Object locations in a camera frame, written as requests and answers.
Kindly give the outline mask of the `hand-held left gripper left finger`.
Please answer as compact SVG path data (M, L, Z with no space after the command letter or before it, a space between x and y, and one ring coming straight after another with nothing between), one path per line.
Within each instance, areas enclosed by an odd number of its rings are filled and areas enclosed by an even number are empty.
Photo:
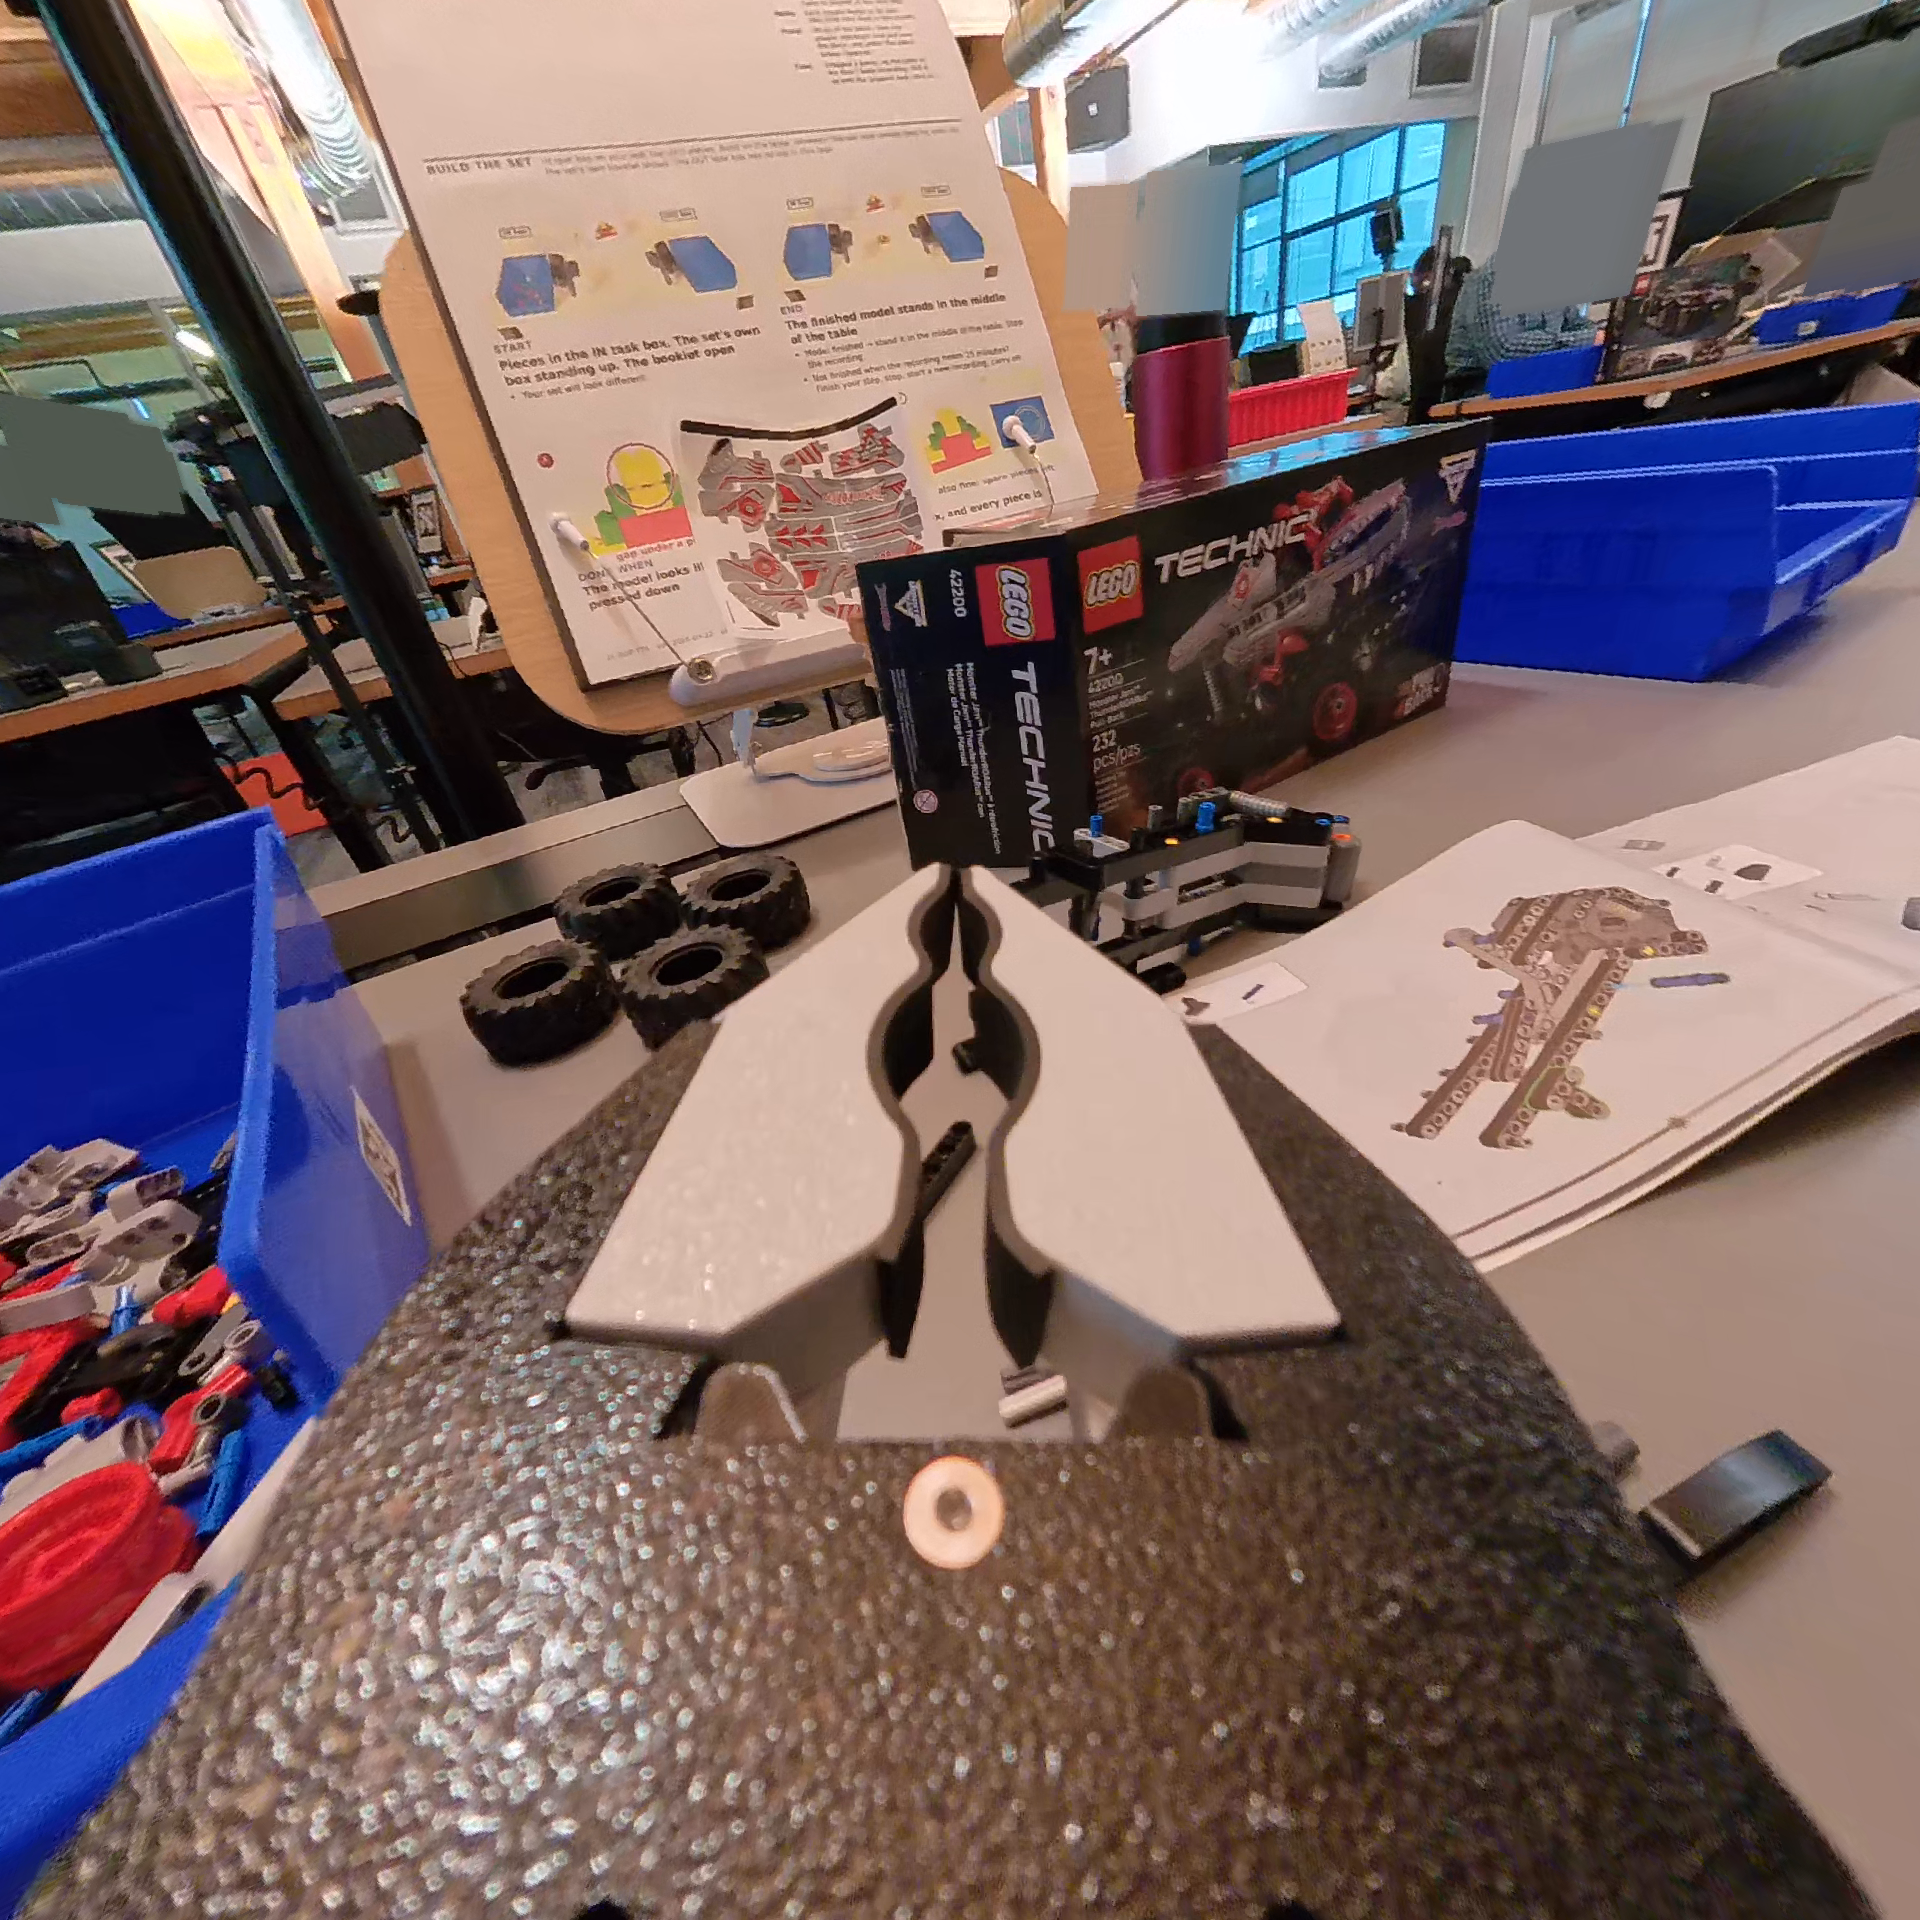
M717 1020L565 1309L581 1337L742 1362L905 1355L954 876L913 871Z

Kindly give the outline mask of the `black toy tyre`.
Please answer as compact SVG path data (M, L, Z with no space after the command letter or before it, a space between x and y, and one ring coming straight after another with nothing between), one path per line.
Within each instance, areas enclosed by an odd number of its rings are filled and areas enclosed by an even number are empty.
M616 1004L648 1049L722 1014L768 974L753 937L728 926L680 929L610 970Z
M610 964L574 941L517 951L462 991L470 1036L508 1068L557 1060L606 1033L616 1013Z
M610 966L673 937L684 900L671 878L648 862L585 876L552 905L559 937L589 949Z
M799 866L780 853L744 853L704 865L678 881L684 921L732 929L764 951L792 945L809 926Z

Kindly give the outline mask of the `partly built toy chassis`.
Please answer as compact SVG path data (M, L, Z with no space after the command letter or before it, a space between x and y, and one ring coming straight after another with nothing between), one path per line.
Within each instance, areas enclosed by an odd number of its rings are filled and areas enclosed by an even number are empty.
M1306 932L1353 898L1359 839L1344 817L1212 787L1117 833L1101 814L1037 854L1014 889L1156 991L1237 929Z

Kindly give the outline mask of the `white document holder stand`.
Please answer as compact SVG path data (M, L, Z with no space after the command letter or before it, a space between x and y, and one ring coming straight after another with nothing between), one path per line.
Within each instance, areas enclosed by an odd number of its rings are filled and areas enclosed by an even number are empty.
M880 718L768 753L757 745L761 707L863 681L870 665L863 631L826 621L814 633L708 647L673 668L668 692L686 718L728 721L732 759L678 783L714 846L773 847L896 804L890 743Z

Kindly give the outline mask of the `white building instruction booklet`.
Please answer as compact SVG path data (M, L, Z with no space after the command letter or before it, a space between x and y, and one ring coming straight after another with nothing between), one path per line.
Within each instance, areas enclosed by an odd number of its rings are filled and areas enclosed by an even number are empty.
M1487 827L1168 1006L1495 1268L1916 1036L1916 886L1888 735L1578 842Z

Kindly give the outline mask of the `blue bin with white label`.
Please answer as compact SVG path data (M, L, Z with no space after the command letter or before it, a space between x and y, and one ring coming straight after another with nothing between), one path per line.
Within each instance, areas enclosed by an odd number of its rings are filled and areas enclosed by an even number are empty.
M212 1262L260 1324L245 1495L425 1271L384 1046L263 812L1 894L5 1170L94 1140L189 1185L223 1148Z

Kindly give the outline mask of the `black toy set box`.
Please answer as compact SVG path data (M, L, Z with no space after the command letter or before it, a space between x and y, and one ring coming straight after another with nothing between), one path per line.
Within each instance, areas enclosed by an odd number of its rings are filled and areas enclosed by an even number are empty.
M1487 442L1334 431L858 563L908 862L1016 871L1445 708Z

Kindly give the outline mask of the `black toy panel piece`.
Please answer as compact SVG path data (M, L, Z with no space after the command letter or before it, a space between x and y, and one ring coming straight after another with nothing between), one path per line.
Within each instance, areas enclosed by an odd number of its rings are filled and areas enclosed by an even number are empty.
M1695 1578L1821 1492L1830 1478L1832 1470L1818 1457L1774 1429L1645 1501L1639 1524L1679 1578Z

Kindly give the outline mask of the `wooden document board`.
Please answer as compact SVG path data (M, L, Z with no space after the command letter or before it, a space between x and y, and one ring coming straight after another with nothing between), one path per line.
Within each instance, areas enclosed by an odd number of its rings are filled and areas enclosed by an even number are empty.
M1092 491L1133 489L1140 483L1136 431L1120 405L1103 339L1087 310L1064 309L1066 222L1037 186L1012 172L998 179L1037 290L1063 396L1092 468ZM436 284L412 234L389 252L380 310L447 514L494 607L510 665L527 690L562 718L604 734L636 735L717 716L713 703L677 707L664 671L604 689L575 681L535 541L521 525L458 345L447 333Z

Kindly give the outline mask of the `background table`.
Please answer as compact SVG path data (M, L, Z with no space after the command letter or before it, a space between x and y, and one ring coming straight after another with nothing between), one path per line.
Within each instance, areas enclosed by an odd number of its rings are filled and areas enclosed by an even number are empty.
M455 621L429 621L429 626L441 637L447 665L463 679L511 665L498 636L452 645L447 636ZM130 714L202 707L216 694L248 692L256 683L272 679L282 668L293 670L295 681L317 670L305 658L301 629L290 617L270 610L226 621L202 621L184 631L182 637L161 637L165 645L157 651L159 671L154 676L69 692L50 703L5 711L1 743L16 745L28 739L56 735ZM373 686L376 700L391 694L385 679L373 662L350 662L346 670L354 689ZM337 711L337 701L326 694L325 679L319 681L319 692L295 697L295 716L322 711Z

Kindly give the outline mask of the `red toy wheel hub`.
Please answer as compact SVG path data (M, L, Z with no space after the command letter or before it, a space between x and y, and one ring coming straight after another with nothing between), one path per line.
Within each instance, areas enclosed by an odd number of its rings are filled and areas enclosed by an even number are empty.
M58 1483L1 1524L1 1695L77 1677L199 1531L142 1460Z

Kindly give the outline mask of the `printed instruction sheet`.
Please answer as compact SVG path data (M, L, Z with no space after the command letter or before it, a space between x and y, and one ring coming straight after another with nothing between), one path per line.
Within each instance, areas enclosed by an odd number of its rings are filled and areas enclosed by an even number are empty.
M680 420L902 396L924 548L1092 493L943 5L333 13L583 689L777 636L719 613Z

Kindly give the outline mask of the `black metal pole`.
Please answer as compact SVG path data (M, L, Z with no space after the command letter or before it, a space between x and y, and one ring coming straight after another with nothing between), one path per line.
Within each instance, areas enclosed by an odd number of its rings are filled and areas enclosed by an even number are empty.
M518 827L521 810L488 739L463 707L462 683L226 218L130 7L41 2L37 12L391 686L441 833L470 843Z

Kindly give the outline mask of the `toy set box with truck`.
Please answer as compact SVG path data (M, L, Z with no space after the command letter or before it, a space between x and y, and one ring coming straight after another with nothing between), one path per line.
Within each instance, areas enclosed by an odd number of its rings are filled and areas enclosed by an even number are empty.
M1679 262L1614 301L1599 335L1598 383L1714 366L1752 349L1764 269L1751 254Z

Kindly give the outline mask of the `black monitor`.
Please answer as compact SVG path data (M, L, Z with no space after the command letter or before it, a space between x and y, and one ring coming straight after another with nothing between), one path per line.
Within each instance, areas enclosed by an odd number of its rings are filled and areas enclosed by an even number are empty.
M1916 115L1918 33L1717 90L1673 246L1726 234L1809 180L1870 172L1885 133Z

